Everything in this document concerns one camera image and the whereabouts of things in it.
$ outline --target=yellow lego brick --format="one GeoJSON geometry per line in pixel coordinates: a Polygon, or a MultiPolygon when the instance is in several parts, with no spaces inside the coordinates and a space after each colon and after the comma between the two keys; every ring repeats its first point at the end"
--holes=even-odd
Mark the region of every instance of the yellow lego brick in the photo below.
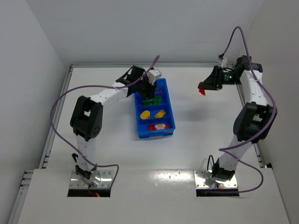
{"type": "Polygon", "coordinates": [[[155,118],[161,118],[166,114],[164,110],[160,110],[156,115],[155,118]]]}
{"type": "Polygon", "coordinates": [[[150,112],[149,112],[149,111],[143,111],[143,112],[140,114],[140,118],[141,118],[141,119],[149,119],[149,118],[150,118],[150,112]]]}

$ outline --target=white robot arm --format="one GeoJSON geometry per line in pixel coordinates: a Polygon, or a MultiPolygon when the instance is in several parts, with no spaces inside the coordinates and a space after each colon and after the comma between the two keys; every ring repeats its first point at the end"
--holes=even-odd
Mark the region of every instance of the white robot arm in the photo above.
{"type": "MultiPolygon", "coordinates": [[[[149,71],[135,85],[125,87],[136,81],[144,72],[143,68],[133,66],[113,83],[112,87],[115,88],[106,89],[90,97],[81,96],[78,98],[71,117],[71,127],[77,137],[79,151],[91,163],[95,164],[95,138],[102,128],[103,110],[106,110],[112,104],[130,96],[134,92],[138,92],[145,98],[154,97],[157,86],[155,80],[162,76],[162,73],[157,69],[149,71]]],[[[76,162],[76,172],[86,182],[89,182],[91,172],[96,168],[88,163],[81,155],[73,154],[72,157],[76,162]]]]}
{"type": "MultiPolygon", "coordinates": [[[[220,90],[223,84],[241,84],[244,91],[245,106],[235,120],[233,128],[233,139],[230,147],[238,145],[257,134],[269,121],[273,107],[269,105],[262,88],[254,79],[246,56],[237,59],[235,70],[229,69],[225,72],[223,68],[215,66],[212,74],[202,83],[198,85],[199,91],[205,95],[205,90],[220,90]]],[[[255,75],[262,82],[262,66],[253,63],[255,75]]],[[[231,149],[229,152],[235,158],[224,153],[218,158],[212,168],[212,177],[219,181],[228,181],[235,174],[235,170],[239,160],[244,156],[246,151],[257,143],[260,139],[264,139],[271,125],[260,135],[241,147],[231,149]]]]}

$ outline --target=red toy piece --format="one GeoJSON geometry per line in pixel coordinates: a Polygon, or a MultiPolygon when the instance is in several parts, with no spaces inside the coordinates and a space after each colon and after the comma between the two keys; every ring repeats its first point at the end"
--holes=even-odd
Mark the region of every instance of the red toy piece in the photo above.
{"type": "Polygon", "coordinates": [[[199,89],[199,92],[202,94],[202,95],[206,95],[206,92],[205,92],[205,89],[199,89]]]}
{"type": "Polygon", "coordinates": [[[166,125],[166,124],[149,125],[149,131],[163,130],[163,129],[169,129],[169,128],[170,128],[170,125],[166,125]]]}

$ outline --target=white platform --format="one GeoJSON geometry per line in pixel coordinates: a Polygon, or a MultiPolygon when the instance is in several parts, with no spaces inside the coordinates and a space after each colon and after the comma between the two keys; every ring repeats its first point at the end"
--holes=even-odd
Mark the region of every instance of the white platform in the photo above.
{"type": "MultiPolygon", "coordinates": [[[[55,137],[47,169],[35,170],[19,224],[32,223],[289,223],[271,169],[261,168],[264,185],[240,197],[196,197],[190,169],[205,169],[209,154],[221,155],[233,136],[242,105],[235,86],[198,93],[197,85],[212,68],[159,68],[167,79],[177,129],[173,136],[139,139],[133,96],[104,111],[97,138],[96,162],[118,163],[110,198],[68,198],[74,152],[55,137]]],[[[127,68],[74,68],[69,89],[86,84],[111,85],[127,68]]],[[[70,118],[79,96],[101,89],[81,89],[64,102],[58,131],[76,144],[70,118]]],[[[244,161],[259,167],[254,148],[244,161]]],[[[256,186],[259,174],[242,165],[236,172],[240,190],[256,186]]]]}

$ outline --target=blue tray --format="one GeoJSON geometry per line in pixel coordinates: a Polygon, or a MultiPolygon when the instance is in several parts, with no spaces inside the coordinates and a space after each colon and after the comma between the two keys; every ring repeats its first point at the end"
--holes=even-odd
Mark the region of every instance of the blue tray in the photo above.
{"type": "Polygon", "coordinates": [[[157,79],[156,83],[157,87],[155,97],[161,97],[161,101],[159,102],[159,104],[157,104],[156,102],[155,105],[154,101],[152,102],[153,105],[148,105],[150,103],[144,104],[144,102],[142,101],[145,100],[145,98],[143,98],[139,93],[135,93],[137,132],[140,139],[148,138],[151,136],[172,135],[174,129],[176,129],[166,79],[157,79]],[[141,113],[145,110],[150,111],[149,119],[140,118],[141,113]],[[155,115],[161,110],[165,111],[166,114],[162,118],[155,118],[155,115]]]}

